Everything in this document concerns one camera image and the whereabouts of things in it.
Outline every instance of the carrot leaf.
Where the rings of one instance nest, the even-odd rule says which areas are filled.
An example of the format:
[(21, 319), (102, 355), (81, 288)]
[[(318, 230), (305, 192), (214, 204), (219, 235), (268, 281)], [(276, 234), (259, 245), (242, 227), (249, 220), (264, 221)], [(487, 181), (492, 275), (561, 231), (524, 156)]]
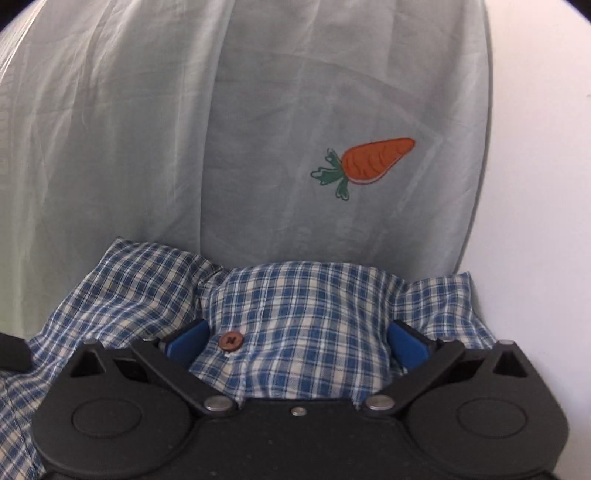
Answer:
[(340, 158), (332, 148), (326, 150), (326, 156), (324, 159), (334, 168), (340, 168)]
[(340, 181), (339, 186), (336, 188), (336, 197), (338, 199), (344, 201), (349, 200), (349, 191), (347, 189), (348, 183), (349, 179), (343, 175), (343, 180)]
[(318, 170), (310, 173), (310, 176), (313, 179), (319, 180), (321, 185), (328, 185), (329, 183), (342, 179), (345, 175), (340, 168), (320, 167)]

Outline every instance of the carrot print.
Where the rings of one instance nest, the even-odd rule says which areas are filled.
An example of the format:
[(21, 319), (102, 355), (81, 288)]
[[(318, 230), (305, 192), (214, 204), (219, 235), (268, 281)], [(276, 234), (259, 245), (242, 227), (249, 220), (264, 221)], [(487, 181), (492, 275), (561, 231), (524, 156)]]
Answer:
[(349, 182), (365, 185), (378, 181), (398, 160), (410, 152), (414, 145), (415, 141), (412, 138), (366, 143), (348, 149), (342, 160), (332, 148), (329, 148), (325, 160), (333, 168), (320, 167), (310, 175), (320, 181), (321, 185), (340, 180), (336, 188), (336, 197), (349, 200)]

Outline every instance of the blue gripper pad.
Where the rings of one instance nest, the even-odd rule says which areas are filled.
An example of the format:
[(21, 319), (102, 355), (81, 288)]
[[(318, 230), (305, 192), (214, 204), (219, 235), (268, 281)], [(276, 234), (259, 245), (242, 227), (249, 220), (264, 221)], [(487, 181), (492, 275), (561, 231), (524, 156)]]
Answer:
[(394, 358), (408, 371), (429, 360), (436, 349), (435, 342), (400, 320), (388, 327), (387, 340)]
[(209, 325), (195, 320), (160, 341), (160, 349), (173, 362), (189, 368), (209, 341)]

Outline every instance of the checkered garment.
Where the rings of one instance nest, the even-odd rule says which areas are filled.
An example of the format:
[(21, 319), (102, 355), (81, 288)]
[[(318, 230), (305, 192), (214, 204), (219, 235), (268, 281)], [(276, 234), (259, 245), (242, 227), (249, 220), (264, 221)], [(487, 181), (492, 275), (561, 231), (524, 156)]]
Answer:
[[(190, 370), (238, 401), (362, 401), (400, 374), (385, 341), (394, 319), (472, 348), (494, 342), (470, 305), (468, 274), (406, 283), (377, 268), (316, 262), (228, 271), (199, 255), (117, 239), (30, 340), (34, 370), (0, 373), (0, 479), (42, 473), (31, 416), (85, 339), (122, 348), (200, 317), (212, 336)], [(217, 347), (229, 330), (245, 338), (230, 354)]]

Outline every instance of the brown button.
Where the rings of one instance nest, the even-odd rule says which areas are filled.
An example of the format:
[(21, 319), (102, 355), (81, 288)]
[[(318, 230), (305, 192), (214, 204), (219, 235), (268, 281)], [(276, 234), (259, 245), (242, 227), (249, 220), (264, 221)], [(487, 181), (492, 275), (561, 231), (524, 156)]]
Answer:
[(244, 336), (240, 332), (226, 332), (220, 337), (218, 345), (225, 352), (235, 352), (244, 343)]

